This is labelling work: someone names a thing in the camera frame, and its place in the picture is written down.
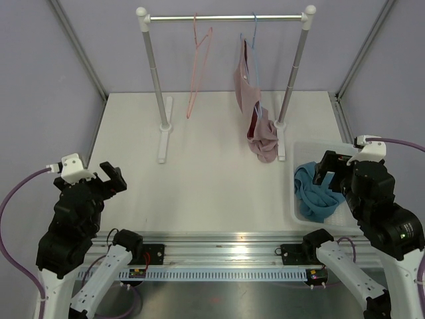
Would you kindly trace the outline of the teal tank top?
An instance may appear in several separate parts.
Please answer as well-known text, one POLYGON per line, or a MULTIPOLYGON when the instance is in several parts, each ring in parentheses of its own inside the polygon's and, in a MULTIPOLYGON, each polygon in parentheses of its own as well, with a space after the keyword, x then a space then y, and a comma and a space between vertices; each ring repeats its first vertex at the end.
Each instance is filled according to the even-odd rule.
POLYGON ((333 192, 329 188, 333 173, 327 173, 321 185, 313 184, 315 165, 316 162, 311 161, 296 168, 294 193, 300 201, 301 215, 309 221, 324 223, 345 201, 345 198, 342 194, 333 192))

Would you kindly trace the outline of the pink wire hanger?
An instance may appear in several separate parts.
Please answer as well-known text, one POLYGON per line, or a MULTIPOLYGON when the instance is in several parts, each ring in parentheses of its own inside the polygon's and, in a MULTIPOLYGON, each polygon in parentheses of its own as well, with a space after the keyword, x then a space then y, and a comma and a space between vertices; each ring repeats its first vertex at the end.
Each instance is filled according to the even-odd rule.
POLYGON ((193 16, 193 36, 195 44, 195 55, 193 59, 193 69, 191 75, 191 86, 189 92, 189 100, 186 111, 186 119, 191 117, 195 102, 202 84, 205 68, 207 65, 207 59, 211 47, 211 40, 213 36, 213 28, 209 27, 205 35, 200 38, 197 32, 197 13, 193 16))

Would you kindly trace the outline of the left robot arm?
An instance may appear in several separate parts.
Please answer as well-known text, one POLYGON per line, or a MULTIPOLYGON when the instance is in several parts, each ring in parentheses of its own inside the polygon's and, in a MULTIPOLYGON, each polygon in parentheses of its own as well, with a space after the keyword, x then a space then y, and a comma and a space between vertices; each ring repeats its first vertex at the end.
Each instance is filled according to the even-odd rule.
POLYGON ((100 164, 107 181, 76 158, 63 160, 58 168, 60 176, 54 185, 60 195, 48 231, 39 241, 36 258, 44 286, 40 311, 43 318, 93 318, 121 269, 143 258, 143 238, 126 229, 118 231, 101 265, 73 294, 78 271, 100 229, 104 203, 125 191, 127 183, 121 169, 107 161, 100 164))

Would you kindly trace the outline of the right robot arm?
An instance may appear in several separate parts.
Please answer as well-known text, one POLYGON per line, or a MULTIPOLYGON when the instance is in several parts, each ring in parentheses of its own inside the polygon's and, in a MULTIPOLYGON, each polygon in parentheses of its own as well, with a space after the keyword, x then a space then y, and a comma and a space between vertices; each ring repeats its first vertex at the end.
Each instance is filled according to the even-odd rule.
POLYGON ((344 196, 377 252, 387 286, 375 283, 346 257, 325 229, 303 237, 303 259, 333 272, 361 305, 364 318, 423 318, 424 230, 415 214, 395 202, 395 178, 383 160, 349 161, 330 150, 315 165, 313 183, 321 185, 329 172, 330 189, 344 196))

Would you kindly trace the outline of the pink tank top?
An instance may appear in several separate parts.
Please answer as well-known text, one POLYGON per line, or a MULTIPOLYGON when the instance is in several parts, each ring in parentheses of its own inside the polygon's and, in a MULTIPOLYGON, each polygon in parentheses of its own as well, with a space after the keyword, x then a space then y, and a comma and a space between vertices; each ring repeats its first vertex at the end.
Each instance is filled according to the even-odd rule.
POLYGON ((248 146, 258 160, 273 162, 278 154, 277 129, 262 105, 261 90, 257 82, 254 50, 240 35, 240 52, 233 74, 234 91, 242 113, 242 131, 248 146))

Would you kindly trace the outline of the white plastic basket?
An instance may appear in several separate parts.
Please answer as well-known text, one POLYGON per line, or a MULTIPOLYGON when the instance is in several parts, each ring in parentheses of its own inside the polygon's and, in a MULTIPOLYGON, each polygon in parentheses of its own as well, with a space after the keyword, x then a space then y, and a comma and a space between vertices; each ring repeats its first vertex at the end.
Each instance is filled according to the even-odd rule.
POLYGON ((293 220, 305 227, 325 228, 334 233, 359 233, 345 198, 330 190, 334 176, 327 173, 321 185, 313 184, 315 165, 326 151, 353 156, 357 150, 350 144, 319 140, 296 141, 290 152, 292 163, 290 187, 291 215, 293 220))

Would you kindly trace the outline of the white clothes rack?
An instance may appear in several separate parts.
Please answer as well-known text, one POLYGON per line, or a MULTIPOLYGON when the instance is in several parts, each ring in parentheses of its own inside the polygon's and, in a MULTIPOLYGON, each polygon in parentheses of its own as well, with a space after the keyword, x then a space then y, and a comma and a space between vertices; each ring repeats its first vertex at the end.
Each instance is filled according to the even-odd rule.
MULTIPOLYGON (((187 93, 187 97, 185 99, 186 106, 184 111, 184 117, 186 118, 186 111, 189 100, 189 92, 191 86, 191 75, 193 69, 193 59, 195 55, 195 44, 194 44, 194 36, 193 36, 193 15, 191 16, 170 16, 170 17, 154 17, 150 13, 147 12, 147 9, 143 7, 138 7, 135 11, 137 15, 137 20, 139 23, 139 28, 142 33, 143 42, 145 45, 145 51, 149 63, 149 69, 151 71, 151 77, 153 82, 153 91, 155 93, 155 98, 157 102, 157 107, 160 116, 160 138, 159 138, 159 146, 157 151, 157 162, 163 164, 167 161, 167 151, 169 147, 169 138, 173 131, 173 125, 171 123, 171 117, 173 115, 173 98, 169 95, 163 95, 159 75, 157 71, 157 65, 154 57, 153 45, 151 42, 150 36, 150 26, 153 23, 190 23, 192 28, 192 37, 191 41, 186 41, 186 45, 189 46, 186 49, 186 53, 189 54, 191 59, 191 70, 185 71, 183 73, 183 77, 186 80, 189 80, 189 90, 187 93)), ((314 5, 308 5, 304 12, 297 15, 256 15, 258 19, 258 24, 261 22, 283 22, 283 21, 293 21, 299 22, 301 25, 301 31, 299 35, 299 40, 297 43, 297 49, 294 56, 294 61, 292 63, 291 72, 288 78, 288 83, 286 84, 286 89, 284 90, 284 95, 282 97, 282 105, 277 110, 271 104, 267 103, 264 99, 264 91, 262 90, 262 85, 260 83, 261 97, 262 97, 262 105, 268 110, 269 119, 273 121, 275 128, 277 129, 277 137, 278 137, 278 154, 275 160, 285 161, 286 160, 286 138, 285 138, 285 130, 286 123, 284 122, 286 112, 288 110, 288 106, 290 103, 290 98, 292 96, 294 83, 296 80, 296 76, 298 73, 299 64, 301 61, 301 57, 303 54, 304 46, 307 40, 307 36, 313 24, 313 19, 316 14, 316 8, 314 5)), ((230 44, 230 48, 225 48, 224 44, 220 44, 215 39, 214 33, 212 34, 211 47, 209 51, 209 56, 207 59, 207 65, 205 68, 205 73, 203 76, 202 84, 195 102, 195 106, 202 106, 203 103, 199 101, 199 95, 201 93, 201 89, 203 89, 206 85, 217 81, 220 75, 224 76, 224 83, 228 86, 230 91, 232 92, 234 102, 236 104, 236 110, 238 114, 239 124, 238 127, 242 131, 242 113, 238 107, 236 101, 236 95, 234 91, 234 80, 233 74, 236 69, 236 65, 239 58, 240 52, 240 35, 243 35, 247 41, 252 43, 252 36, 254 33, 254 16, 253 14, 249 15, 217 15, 217 16, 208 16, 208 15, 198 15, 197 21, 197 32, 198 36, 202 38, 207 29, 204 30, 203 33, 200 33, 198 30, 199 23, 212 23, 212 22, 244 22, 252 25, 252 28, 248 33, 234 33, 233 34, 233 42, 230 44)), ((258 58, 258 52, 264 50, 264 43, 257 39, 258 28, 256 32, 256 54, 258 58)), ((258 62, 258 72, 260 77, 260 63, 258 62)), ((197 116, 197 111, 195 107, 191 114, 190 118, 194 118, 197 116)), ((245 146, 248 147, 248 142, 243 135, 242 131, 242 142, 245 146)))

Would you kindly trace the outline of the aluminium frame post right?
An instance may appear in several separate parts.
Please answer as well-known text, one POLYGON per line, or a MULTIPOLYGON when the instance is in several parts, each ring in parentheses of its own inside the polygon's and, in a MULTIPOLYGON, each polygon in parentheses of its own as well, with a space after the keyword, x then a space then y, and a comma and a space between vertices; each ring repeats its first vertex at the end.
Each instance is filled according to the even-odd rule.
POLYGON ((386 20, 389 18, 397 3, 398 1, 396 0, 388 0, 384 2, 374 23, 371 26, 371 29, 367 33, 367 36, 365 37, 358 53, 356 54, 351 66, 349 67, 349 70, 344 77, 340 87, 336 92, 329 92, 329 99, 335 113, 339 133, 341 135, 342 141, 345 143, 352 143, 354 137, 348 121, 348 117, 345 115, 343 97, 348 92, 350 85, 352 85, 354 82, 357 74, 366 61, 369 51, 371 50, 375 40, 379 36, 381 29, 384 27, 386 20))

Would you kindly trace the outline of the aluminium frame post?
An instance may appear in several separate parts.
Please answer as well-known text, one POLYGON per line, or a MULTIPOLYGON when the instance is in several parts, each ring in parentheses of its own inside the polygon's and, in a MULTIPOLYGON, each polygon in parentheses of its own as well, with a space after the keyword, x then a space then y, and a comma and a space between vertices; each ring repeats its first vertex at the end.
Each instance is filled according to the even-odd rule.
POLYGON ((106 103, 108 101, 109 94, 104 88, 102 81, 100 80, 94 66, 86 54, 86 51, 84 50, 84 47, 82 46, 82 43, 80 42, 80 39, 78 38, 78 35, 76 34, 76 31, 74 30, 74 27, 72 26, 72 23, 66 14, 66 11, 64 10, 64 7, 58 0, 47 0, 46 3, 50 7, 52 14, 57 20, 68 42, 70 43, 72 50, 82 65, 82 68, 84 69, 90 82, 93 84, 102 101, 106 103))
POLYGON ((335 113, 339 133, 341 135, 342 141, 345 143, 352 143, 354 137, 348 121, 348 117, 345 115, 343 97, 348 92, 350 85, 352 85, 354 82, 357 74, 366 61, 369 51, 371 50, 375 40, 379 36, 381 29, 384 27, 386 20, 389 18, 397 3, 398 1, 396 0, 388 0, 384 2, 374 23, 371 26, 371 29, 367 33, 367 36, 365 37, 358 53, 356 54, 351 66, 349 67, 349 70, 344 77, 340 87, 336 92, 329 92, 329 99, 335 113))

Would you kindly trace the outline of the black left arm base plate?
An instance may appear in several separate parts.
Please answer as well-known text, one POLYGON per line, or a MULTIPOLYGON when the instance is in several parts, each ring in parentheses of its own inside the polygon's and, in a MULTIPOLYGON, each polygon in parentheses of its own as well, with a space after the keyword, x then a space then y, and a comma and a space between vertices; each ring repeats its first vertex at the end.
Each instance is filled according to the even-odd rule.
POLYGON ((133 258, 129 265, 163 265, 165 256, 164 244, 142 244, 142 246, 135 249, 133 258))

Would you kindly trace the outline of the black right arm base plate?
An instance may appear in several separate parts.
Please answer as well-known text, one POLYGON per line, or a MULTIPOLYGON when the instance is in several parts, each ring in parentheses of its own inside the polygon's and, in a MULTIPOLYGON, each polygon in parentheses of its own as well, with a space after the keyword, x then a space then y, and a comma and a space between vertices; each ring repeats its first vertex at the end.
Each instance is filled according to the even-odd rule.
POLYGON ((314 250, 304 244, 282 244, 280 256, 283 264, 288 266, 323 266, 314 250))

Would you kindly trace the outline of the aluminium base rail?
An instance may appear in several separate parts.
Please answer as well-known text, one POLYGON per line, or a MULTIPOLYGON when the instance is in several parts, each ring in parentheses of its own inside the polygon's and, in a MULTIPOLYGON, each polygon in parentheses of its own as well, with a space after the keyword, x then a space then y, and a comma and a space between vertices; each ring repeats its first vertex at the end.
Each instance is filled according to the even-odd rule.
POLYGON ((165 245, 164 265, 171 268, 273 268, 284 243, 300 243, 307 231, 141 232, 143 242, 165 245))

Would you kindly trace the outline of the aluminium frame post left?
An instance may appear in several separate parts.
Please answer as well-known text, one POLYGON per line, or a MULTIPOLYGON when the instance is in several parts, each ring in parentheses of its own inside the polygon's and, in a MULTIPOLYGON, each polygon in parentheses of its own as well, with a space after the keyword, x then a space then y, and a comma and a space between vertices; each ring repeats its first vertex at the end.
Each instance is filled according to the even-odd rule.
POLYGON ((66 11, 64 10, 64 7, 58 0, 47 0, 46 3, 50 7, 52 14, 57 20, 68 42, 70 43, 72 50, 82 65, 82 68, 84 69, 90 82, 93 84, 102 101, 106 103, 108 101, 109 94, 104 88, 102 81, 100 80, 94 66, 86 54, 86 51, 84 50, 84 47, 82 46, 82 43, 80 42, 80 39, 78 38, 78 35, 76 34, 76 31, 74 30, 74 27, 72 26, 72 23, 66 14, 66 11))

